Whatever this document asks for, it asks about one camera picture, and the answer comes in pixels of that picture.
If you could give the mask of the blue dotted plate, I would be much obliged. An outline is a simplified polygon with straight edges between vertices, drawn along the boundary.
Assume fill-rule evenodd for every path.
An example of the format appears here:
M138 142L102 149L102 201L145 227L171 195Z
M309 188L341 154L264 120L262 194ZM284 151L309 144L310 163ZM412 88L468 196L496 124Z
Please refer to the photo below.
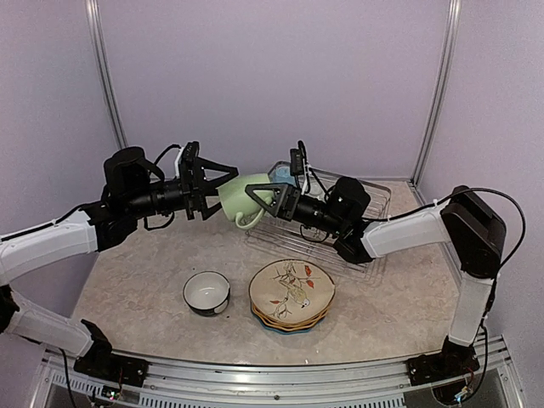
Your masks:
M308 332L309 330L317 326L321 321L323 321L326 318L327 314L328 312L325 311L322 314L318 315L315 319L309 320L306 324L300 326L281 326L275 323L270 323L255 310L252 310L252 315L260 322L263 328L271 330L273 332L279 332L281 334Z

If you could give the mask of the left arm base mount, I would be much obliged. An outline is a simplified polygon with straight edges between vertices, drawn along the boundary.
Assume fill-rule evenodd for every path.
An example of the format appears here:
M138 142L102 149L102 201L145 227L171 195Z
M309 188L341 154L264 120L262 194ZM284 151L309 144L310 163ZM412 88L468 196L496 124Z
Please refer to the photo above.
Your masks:
M122 386L142 388L150 363L146 360L110 354L104 360L78 358L74 371Z

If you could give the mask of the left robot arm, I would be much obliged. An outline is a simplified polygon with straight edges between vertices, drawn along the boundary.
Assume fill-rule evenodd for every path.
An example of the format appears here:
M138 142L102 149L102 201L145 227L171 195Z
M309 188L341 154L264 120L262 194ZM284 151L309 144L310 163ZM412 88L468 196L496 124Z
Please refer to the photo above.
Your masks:
M207 205L218 188L238 175L236 167L199 156L198 142L176 145L175 176L166 178L139 146L116 152L104 163L105 187L98 201L81 204L48 223L1 238L1 331L45 343L85 360L103 378L119 360L111 343L88 321L65 318L23 297L11 283L41 267L122 244L151 216L210 218L221 206Z

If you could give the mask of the dark blue bowl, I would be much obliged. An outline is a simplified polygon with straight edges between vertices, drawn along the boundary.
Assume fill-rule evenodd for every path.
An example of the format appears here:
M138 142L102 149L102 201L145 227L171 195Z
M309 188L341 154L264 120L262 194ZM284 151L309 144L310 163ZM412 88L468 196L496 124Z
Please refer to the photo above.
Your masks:
M186 281L183 299L197 315L220 315L230 303L230 282L219 272L199 272Z

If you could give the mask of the yellow dotted plate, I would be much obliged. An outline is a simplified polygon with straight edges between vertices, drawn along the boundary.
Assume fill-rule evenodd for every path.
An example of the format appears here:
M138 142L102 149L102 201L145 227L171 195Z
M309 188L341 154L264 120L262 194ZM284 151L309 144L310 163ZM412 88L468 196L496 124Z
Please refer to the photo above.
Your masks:
M281 326L300 326L300 325L303 325L303 324L306 324L309 320L313 320L315 319L318 315L321 315L323 312L327 311L329 313L330 309L327 308L327 309L324 309L323 311L321 311L319 314L317 314L316 316L314 316L313 318L311 319L308 319L308 320L305 320L305 321L302 321L302 322L299 322L299 323L285 323L285 322L279 322L279 321L276 321L276 320L272 320L271 318L267 317L266 315L264 315L258 308L256 308L254 305L252 305L251 307L251 310L255 310L257 313L259 313L261 316L263 316L266 320L268 320L270 323L275 323L277 325L281 325Z
M326 302L318 301L317 304L310 304L304 307L301 303L296 303L290 297L272 297L271 299L252 299L251 307L254 305L264 315L279 322L299 323L313 318L324 309L331 309L334 297Z

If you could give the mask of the green mug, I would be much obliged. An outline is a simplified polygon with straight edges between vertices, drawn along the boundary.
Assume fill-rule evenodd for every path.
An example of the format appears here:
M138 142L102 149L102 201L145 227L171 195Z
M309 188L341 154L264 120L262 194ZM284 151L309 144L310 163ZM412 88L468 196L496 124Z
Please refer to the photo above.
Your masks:
M255 227L262 219L265 210L246 192L248 184L269 184L267 173L241 175L218 188L218 197L224 214L230 222L241 230Z

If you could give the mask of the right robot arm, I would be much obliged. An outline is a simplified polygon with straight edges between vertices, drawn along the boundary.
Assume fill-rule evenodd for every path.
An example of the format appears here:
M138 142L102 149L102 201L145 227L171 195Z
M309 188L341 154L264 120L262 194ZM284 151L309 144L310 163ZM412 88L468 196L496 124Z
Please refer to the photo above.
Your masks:
M433 204L384 219L365 218L371 198L355 178L339 178L324 201L291 184L249 184L244 191L275 218L335 236L333 248L350 264L367 264L413 247L450 243L462 271L456 311L441 351L424 355L419 362L442 377L477 370L473 342L493 303L506 225L473 189L458 186Z

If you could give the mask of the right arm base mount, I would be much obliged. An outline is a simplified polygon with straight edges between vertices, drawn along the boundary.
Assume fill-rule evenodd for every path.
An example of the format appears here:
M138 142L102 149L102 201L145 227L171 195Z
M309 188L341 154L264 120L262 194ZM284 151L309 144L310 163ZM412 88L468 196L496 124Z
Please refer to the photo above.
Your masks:
M475 356L459 354L422 354L406 361L411 386L435 383L477 371L480 368Z

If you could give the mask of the beige plate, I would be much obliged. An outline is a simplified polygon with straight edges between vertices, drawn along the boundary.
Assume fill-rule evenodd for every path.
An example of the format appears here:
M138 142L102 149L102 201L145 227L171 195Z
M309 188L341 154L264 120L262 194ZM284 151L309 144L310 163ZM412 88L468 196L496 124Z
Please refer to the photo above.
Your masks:
M334 298L336 285L319 266L299 259L284 259L261 268L249 284L249 298L286 297L304 307Z

